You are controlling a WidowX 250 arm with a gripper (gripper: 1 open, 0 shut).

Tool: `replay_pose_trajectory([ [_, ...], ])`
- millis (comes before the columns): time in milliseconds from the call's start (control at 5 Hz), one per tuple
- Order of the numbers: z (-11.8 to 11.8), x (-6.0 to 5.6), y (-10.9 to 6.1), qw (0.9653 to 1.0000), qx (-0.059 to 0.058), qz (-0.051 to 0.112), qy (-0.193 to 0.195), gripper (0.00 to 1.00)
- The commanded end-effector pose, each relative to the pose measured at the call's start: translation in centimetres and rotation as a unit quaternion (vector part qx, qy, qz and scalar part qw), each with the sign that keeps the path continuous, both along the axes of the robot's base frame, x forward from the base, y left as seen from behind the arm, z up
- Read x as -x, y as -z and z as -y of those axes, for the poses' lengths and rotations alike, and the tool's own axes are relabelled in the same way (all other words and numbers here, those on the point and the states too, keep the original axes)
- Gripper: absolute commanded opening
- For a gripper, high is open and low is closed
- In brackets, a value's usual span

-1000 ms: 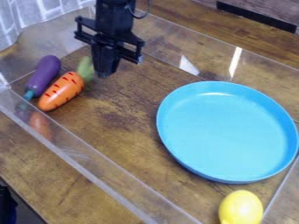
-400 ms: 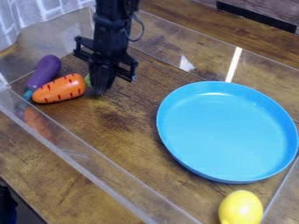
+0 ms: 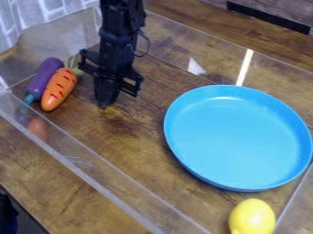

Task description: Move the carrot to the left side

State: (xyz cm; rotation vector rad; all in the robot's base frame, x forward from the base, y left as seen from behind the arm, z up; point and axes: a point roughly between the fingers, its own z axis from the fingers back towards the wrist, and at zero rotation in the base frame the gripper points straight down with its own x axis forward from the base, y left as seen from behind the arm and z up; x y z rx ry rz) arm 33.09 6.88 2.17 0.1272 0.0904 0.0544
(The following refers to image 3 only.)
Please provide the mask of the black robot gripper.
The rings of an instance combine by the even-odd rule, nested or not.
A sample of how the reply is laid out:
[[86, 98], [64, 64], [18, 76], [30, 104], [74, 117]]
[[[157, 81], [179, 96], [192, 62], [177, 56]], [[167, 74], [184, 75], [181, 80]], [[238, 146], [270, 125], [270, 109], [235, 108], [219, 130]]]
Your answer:
[[120, 91], [136, 96], [141, 75], [133, 69], [136, 39], [140, 31], [116, 36], [98, 31], [98, 50], [81, 49], [77, 68], [93, 77], [93, 96], [97, 106], [105, 108], [115, 102]]

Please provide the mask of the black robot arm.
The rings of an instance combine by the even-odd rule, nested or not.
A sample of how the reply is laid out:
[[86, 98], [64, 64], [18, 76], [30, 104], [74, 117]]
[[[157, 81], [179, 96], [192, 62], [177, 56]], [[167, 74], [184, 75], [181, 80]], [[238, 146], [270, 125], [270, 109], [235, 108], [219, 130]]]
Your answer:
[[147, 14], [141, 0], [100, 0], [100, 12], [98, 51], [78, 51], [77, 68], [93, 77], [96, 103], [105, 108], [120, 91], [135, 97], [140, 90], [143, 77], [133, 69], [133, 59]]

